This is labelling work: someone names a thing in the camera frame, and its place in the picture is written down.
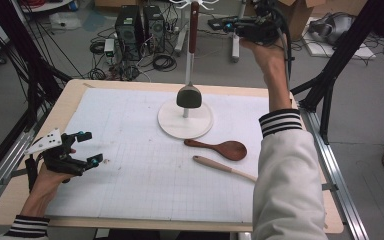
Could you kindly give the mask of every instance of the spoon handle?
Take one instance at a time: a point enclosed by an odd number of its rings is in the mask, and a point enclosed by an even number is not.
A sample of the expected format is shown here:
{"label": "spoon handle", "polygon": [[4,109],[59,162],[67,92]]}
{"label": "spoon handle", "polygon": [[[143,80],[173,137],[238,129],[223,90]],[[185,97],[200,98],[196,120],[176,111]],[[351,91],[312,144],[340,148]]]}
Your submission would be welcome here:
{"label": "spoon handle", "polygon": [[245,178],[251,180],[252,182],[257,181],[257,177],[254,177],[248,173],[244,173],[244,172],[241,172],[239,170],[233,169],[231,167],[228,167],[226,165],[218,163],[218,162],[211,160],[209,158],[205,158],[205,157],[201,157],[201,156],[193,156],[193,160],[195,160],[198,163],[201,163],[202,165],[205,165],[205,166],[208,166],[211,168],[215,168],[215,169],[218,169],[218,170],[221,170],[224,172],[229,172],[229,173],[234,173],[234,174],[240,175],[242,177],[245,177]]}
{"label": "spoon handle", "polygon": [[213,145],[202,143],[202,142],[198,142],[198,141],[195,141],[195,140],[192,140],[192,139],[185,139],[185,141],[183,141],[183,143],[186,146],[189,146],[189,147],[201,147],[201,148],[214,149]]}

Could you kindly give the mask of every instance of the human arm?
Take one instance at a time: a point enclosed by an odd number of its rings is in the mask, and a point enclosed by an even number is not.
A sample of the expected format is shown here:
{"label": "human arm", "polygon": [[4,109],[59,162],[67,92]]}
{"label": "human arm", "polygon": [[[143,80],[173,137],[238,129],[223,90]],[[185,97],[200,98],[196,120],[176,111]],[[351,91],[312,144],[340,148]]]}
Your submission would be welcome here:
{"label": "human arm", "polygon": [[0,240],[35,239],[47,240],[49,219],[45,218],[46,208],[57,193],[62,181],[73,175],[56,173],[42,164],[39,175],[24,206],[8,232],[0,235]]}
{"label": "human arm", "polygon": [[327,239],[314,140],[292,109],[281,48],[241,39],[252,50],[269,90],[253,199],[253,239]]}

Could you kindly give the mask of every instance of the wooden spoon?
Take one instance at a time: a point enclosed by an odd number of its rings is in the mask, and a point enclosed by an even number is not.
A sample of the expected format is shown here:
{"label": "wooden spoon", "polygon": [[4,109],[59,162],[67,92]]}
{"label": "wooden spoon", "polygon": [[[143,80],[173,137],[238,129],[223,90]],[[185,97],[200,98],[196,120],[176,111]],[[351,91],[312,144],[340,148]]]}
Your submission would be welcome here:
{"label": "wooden spoon", "polygon": [[225,158],[230,159],[232,161],[239,161],[243,159],[247,154],[246,147],[242,143],[237,141],[227,141],[218,145],[211,145],[198,142],[192,139],[185,139],[184,143],[186,146],[190,147],[201,147],[215,150]]}

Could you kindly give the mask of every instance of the aluminum rail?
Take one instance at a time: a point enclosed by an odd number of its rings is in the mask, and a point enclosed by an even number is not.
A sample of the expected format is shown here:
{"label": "aluminum rail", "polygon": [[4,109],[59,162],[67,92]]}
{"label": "aluminum rail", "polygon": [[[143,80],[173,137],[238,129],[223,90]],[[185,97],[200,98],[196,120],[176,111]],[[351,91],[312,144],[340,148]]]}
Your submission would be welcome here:
{"label": "aluminum rail", "polygon": [[316,149],[319,152],[320,165],[328,173],[328,180],[331,184],[337,186],[337,191],[332,192],[334,197],[340,203],[341,210],[345,216],[349,230],[351,231],[354,239],[369,239],[357,208],[352,201],[351,195],[348,191],[344,178],[342,177],[341,170],[339,169],[336,158],[333,155],[332,148],[324,143],[322,136],[320,135],[320,120],[316,113],[308,112],[305,109],[300,108],[301,118],[307,127],[307,130],[313,134]]}
{"label": "aluminum rail", "polygon": [[11,173],[18,167],[19,160],[24,156],[24,151],[30,146],[35,137],[35,131],[22,132],[0,163],[0,190],[4,188],[11,178]]}

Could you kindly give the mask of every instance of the human hand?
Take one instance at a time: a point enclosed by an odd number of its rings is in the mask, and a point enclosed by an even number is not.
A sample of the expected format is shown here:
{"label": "human hand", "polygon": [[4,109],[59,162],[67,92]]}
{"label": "human hand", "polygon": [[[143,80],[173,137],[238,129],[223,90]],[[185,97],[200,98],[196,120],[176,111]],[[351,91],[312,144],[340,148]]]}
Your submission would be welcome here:
{"label": "human hand", "polygon": [[261,46],[244,38],[240,39],[241,46],[254,53],[255,61],[264,74],[264,82],[269,90],[270,112],[291,108],[288,84],[286,80],[285,56],[282,40],[279,38],[273,45]]}
{"label": "human hand", "polygon": [[271,81],[279,78],[286,79],[286,76],[283,76],[285,72],[285,56],[280,38],[270,46],[261,46],[245,38],[241,38],[239,43],[242,47],[248,48],[253,52],[255,61],[263,71],[264,76],[276,75],[275,79],[265,77],[267,85],[272,85]]}
{"label": "human hand", "polygon": [[74,177],[72,174],[50,171],[43,163],[36,178],[33,189],[26,202],[24,203],[20,215],[30,217],[43,217],[49,202],[54,199],[59,185],[64,180],[70,179],[72,177]]}

